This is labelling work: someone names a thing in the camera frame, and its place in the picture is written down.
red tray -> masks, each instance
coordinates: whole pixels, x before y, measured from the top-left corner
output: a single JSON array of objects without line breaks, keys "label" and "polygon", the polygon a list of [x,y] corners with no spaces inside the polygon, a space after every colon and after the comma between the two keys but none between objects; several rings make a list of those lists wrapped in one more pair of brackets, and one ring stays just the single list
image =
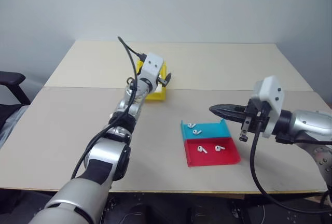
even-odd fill
[{"label": "red tray", "polygon": [[[197,151],[197,147],[200,145],[207,151],[207,154]],[[216,151],[216,145],[225,147],[225,150]],[[236,164],[241,160],[231,137],[187,139],[185,150],[189,167]]]}]

